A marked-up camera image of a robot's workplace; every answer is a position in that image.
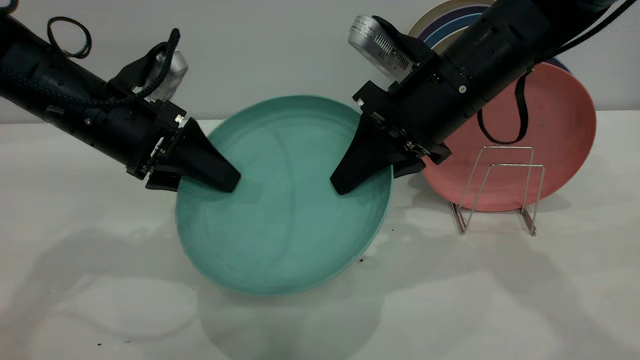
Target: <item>pink plate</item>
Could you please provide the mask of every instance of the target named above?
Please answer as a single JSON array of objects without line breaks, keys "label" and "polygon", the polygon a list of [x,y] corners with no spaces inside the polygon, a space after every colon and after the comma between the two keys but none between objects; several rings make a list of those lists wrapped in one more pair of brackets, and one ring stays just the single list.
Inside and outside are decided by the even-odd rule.
[{"label": "pink plate", "polygon": [[[518,136],[520,117],[515,99],[516,83],[509,85],[484,107],[484,124],[500,141]],[[546,174],[540,199],[558,191],[578,172],[586,160],[596,134],[593,101],[580,81],[553,65],[541,63],[527,78],[525,96],[529,108],[527,136],[514,146],[531,146],[533,163],[542,164]],[[459,204],[479,151],[495,145],[480,130],[477,117],[451,135],[445,143],[452,155],[441,165],[424,159],[424,177],[447,200]],[[462,206],[471,208],[484,175],[491,164],[529,163],[525,149],[487,149],[478,163]],[[524,199],[528,168],[494,167],[480,196],[477,210],[518,209]],[[540,186],[540,168],[531,170],[527,205],[534,204]]]}]

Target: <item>cable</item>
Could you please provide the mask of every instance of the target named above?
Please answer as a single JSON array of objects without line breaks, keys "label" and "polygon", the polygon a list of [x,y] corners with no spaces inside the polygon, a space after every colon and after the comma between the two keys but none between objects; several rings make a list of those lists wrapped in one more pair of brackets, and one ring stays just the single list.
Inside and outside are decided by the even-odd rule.
[{"label": "cable", "polygon": [[18,8],[18,0],[10,0],[9,1],[9,5],[7,5],[7,6],[3,7],[3,8],[0,8],[0,15],[10,14],[10,13],[14,12],[15,9],[17,9],[17,8]]},{"label": "cable", "polygon": [[160,86],[160,84],[164,81],[166,75],[169,73],[169,70],[171,68],[171,61],[173,60],[173,53],[175,52],[175,49],[178,46],[178,41],[180,41],[180,31],[178,29],[173,29],[171,32],[171,36],[169,37],[169,41],[167,41],[166,47],[164,48],[164,63],[158,76],[141,92],[121,98],[121,99],[96,101],[96,100],[86,100],[86,99],[80,99],[78,97],[72,97],[67,94],[63,94],[63,93],[51,90],[49,88],[46,88],[44,86],[35,84],[23,78],[22,76],[16,74],[14,71],[5,68],[4,66],[0,66],[0,75],[4,75],[5,77],[18,83],[19,85],[24,86],[30,89],[31,91],[37,92],[44,96],[48,96],[51,99],[57,102],[60,102],[62,104],[80,106],[80,107],[91,108],[91,109],[117,108],[120,106],[132,104],[136,101],[144,99]]},{"label": "cable", "polygon": [[627,0],[622,5],[620,5],[617,9],[615,9],[611,15],[609,15],[606,19],[600,22],[598,25],[594,26],[593,29],[587,31],[582,36],[568,42],[567,44],[561,46],[559,49],[552,51],[551,53],[547,53],[544,55],[543,60],[538,62],[547,61],[555,56],[562,54],[563,52],[573,49],[574,47],[580,45],[581,43],[589,40],[593,35],[599,33],[601,30],[606,28],[610,23],[614,22],[623,12],[627,11],[631,5],[633,5],[637,0]]},{"label": "cable", "polygon": [[[82,31],[84,32],[84,47],[80,51],[78,51],[75,54],[71,54],[66,50],[60,49],[60,45],[58,45],[58,42],[56,41],[56,37],[53,36],[53,29],[51,28],[53,23],[56,21],[69,22],[73,25],[76,25],[78,28],[82,29]],[[85,57],[89,56],[89,53],[91,52],[91,48],[93,46],[93,42],[91,40],[91,33],[89,32],[89,29],[87,29],[86,26],[82,25],[79,21],[71,19],[70,17],[66,17],[66,16],[56,16],[49,19],[49,22],[47,23],[47,36],[49,37],[49,43],[51,44],[51,46],[53,46],[55,50],[63,53],[65,56],[69,58],[84,59]]]},{"label": "cable", "polygon": [[523,76],[520,77],[520,79],[518,80],[518,84],[516,85],[516,103],[518,105],[518,113],[520,114],[520,131],[518,132],[518,137],[516,138],[516,140],[513,140],[511,142],[502,142],[500,140],[496,140],[491,136],[491,134],[489,134],[489,131],[487,131],[486,127],[484,126],[482,109],[480,109],[480,111],[477,113],[478,126],[480,127],[480,130],[483,132],[486,138],[491,142],[497,143],[499,145],[512,145],[524,139],[524,137],[527,135],[527,130],[529,128],[529,110],[527,109],[527,99],[524,95],[524,88],[527,84],[527,76],[529,76],[533,71],[533,68],[529,69]]}]

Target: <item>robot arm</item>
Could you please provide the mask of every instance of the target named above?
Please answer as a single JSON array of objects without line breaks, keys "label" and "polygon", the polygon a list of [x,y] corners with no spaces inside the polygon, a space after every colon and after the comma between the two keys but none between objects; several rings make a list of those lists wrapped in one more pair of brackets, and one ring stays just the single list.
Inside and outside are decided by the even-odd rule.
[{"label": "robot arm", "polygon": [[[193,119],[169,101],[186,63],[175,51],[177,29],[167,43],[124,67],[105,82],[67,57],[88,55],[91,38],[80,23],[49,21],[49,42],[0,8],[0,96],[123,163],[147,188],[173,190],[182,176],[231,192],[240,173],[211,145]],[[52,37],[56,20],[73,22],[87,35],[77,54],[63,52]]]},{"label": "robot arm", "polygon": [[356,18],[349,43],[396,82],[387,91],[368,82],[353,96],[362,116],[333,186],[344,194],[389,165],[398,177],[422,170],[425,156],[446,160],[448,136],[614,1],[498,0],[443,55],[379,17]]}]

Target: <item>white table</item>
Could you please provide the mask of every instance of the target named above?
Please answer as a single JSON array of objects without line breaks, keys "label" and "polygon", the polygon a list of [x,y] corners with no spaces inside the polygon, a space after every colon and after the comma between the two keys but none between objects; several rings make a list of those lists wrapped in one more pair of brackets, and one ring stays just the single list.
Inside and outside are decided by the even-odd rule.
[{"label": "white table", "polygon": [[536,238],[513,213],[460,236],[421,175],[398,179],[363,263],[265,299],[196,272],[175,194],[50,125],[1,125],[0,359],[639,359],[639,136],[640,111],[598,113]]}]

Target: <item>green plate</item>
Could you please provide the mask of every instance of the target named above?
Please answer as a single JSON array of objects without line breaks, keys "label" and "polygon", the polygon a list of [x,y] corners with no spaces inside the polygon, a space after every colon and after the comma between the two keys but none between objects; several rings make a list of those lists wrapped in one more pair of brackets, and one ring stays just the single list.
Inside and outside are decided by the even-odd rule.
[{"label": "green plate", "polygon": [[242,174],[233,193],[180,182],[176,223],[185,253],[212,282],[283,295],[342,272],[369,246],[391,198],[392,168],[340,196],[329,177],[359,114],[314,96],[239,112],[209,140]]}]

